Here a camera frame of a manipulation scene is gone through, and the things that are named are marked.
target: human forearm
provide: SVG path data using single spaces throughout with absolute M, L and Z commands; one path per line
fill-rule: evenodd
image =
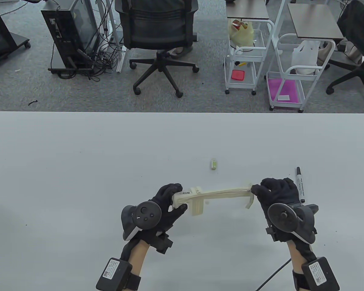
M 288 241 L 287 246 L 290 251 L 291 263 L 293 264 L 294 272 L 303 274 L 302 265 L 307 263 L 307 260 L 297 250 L 293 241 Z M 306 289 L 300 288 L 299 291 L 306 291 Z
M 140 271 L 144 263 L 144 258 L 147 255 L 147 251 L 150 245 L 145 241 L 139 241 L 139 243 L 132 249 L 128 263 L 132 265 L 131 273 L 139 276 Z

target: gray carpet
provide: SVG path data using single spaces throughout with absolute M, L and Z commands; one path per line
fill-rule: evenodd
M 309 3 L 309 0 L 298 1 Z M 23 3 L 0 4 L 0 13 L 11 11 Z M 194 44 L 193 51 L 184 60 L 196 62 L 200 71 L 193 74 L 189 68 L 169 68 L 184 93 L 181 99 L 176 98 L 171 84 L 159 72 L 142 83 L 141 95 L 133 93 L 132 84 L 148 66 L 138 64 L 136 70 L 131 70 L 128 57 L 154 57 L 154 51 L 130 51 L 123 71 L 120 74 L 104 74 L 100 82 L 89 81 L 83 76 L 70 80 L 59 79 L 47 71 L 53 40 L 40 12 L 44 3 L 27 4 L 14 13 L 4 15 L 3 20 L 8 29 L 30 38 L 32 47 L 29 50 L 21 48 L 0 64 L 0 111 L 269 112 L 268 93 L 262 76 L 255 96 L 251 95 L 250 90 L 240 89 L 231 90 L 229 95 L 224 93 L 222 61 L 227 44 L 225 2 L 199 0 L 199 4 L 200 9 L 194 19 L 194 30 L 199 33 L 199 42 Z M 267 6 L 273 21 L 279 5 L 279 0 L 271 0 Z M 332 0 L 330 7 L 337 18 L 340 13 L 339 3 Z M 286 11 L 281 34 L 290 32 L 294 32 L 294 28 Z M 305 112 L 364 113 L 364 87 L 360 79 L 336 86 L 332 95 L 325 93 L 332 80 L 346 73 L 346 70 L 334 66 L 325 71 Z M 33 100 L 38 102 L 28 106 Z M 275 109 L 274 112 L 296 111 Z

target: black marker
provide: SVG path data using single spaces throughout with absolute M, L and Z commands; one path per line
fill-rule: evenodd
M 300 167 L 297 167 L 297 183 L 298 183 L 298 191 L 299 191 L 299 198 L 301 203 L 305 202 L 305 193 L 303 190 L 303 182 L 302 182 L 302 175 Z

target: small green eraser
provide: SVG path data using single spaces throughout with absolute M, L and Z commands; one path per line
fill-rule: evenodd
M 217 169 L 217 161 L 216 161 L 216 159 L 212 159 L 212 160 L 210 161 L 210 168 L 211 168 L 212 170 Z

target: dark brown tabletop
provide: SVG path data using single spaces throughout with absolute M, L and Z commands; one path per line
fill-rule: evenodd
M 228 18 L 269 19 L 265 0 L 236 0 L 227 2 Z
M 325 4 L 288 4 L 299 38 L 342 40 L 344 37 L 329 6 Z

